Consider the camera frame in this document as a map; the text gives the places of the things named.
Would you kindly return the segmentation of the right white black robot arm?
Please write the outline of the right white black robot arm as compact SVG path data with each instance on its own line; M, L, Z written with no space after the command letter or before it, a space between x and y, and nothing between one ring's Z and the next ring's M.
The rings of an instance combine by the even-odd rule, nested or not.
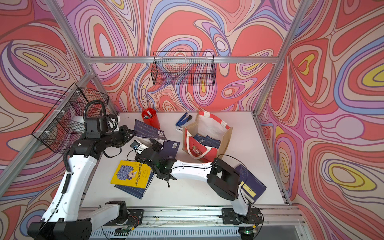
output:
M131 148L137 155L135 160L149 166L157 178L166 182L179 179L205 182L219 197L231 202L235 214L243 217L248 214L250 207L240 196L240 174L222 159L205 164L186 163L163 158L156 145L148 147L134 141Z

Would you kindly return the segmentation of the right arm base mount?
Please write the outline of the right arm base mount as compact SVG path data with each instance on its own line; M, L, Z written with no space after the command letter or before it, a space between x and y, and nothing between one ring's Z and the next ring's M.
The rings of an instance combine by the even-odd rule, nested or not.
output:
M246 215L236 214L231 208L223 208L221 218L225 225L256 224L264 222L263 215L259 208L250 207Z

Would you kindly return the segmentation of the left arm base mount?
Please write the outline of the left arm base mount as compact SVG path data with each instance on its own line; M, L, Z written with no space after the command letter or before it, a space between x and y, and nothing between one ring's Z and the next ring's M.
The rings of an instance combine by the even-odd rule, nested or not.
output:
M103 219L104 226L128 226L137 227L143 222L143 209L130 209L125 201L109 201L99 209L103 210L105 215Z

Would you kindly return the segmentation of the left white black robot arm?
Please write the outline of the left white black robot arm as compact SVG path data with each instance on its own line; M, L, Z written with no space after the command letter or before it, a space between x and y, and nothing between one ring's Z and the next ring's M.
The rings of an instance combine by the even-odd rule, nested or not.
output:
M88 240L108 222L125 224L129 213L124 201L107 202L105 207L80 219L81 199L101 155L110 147L121 149L135 132L118 127L118 117L108 115L103 101L93 100L84 109L85 132L63 154L65 175L42 219L31 223L28 235L35 240Z

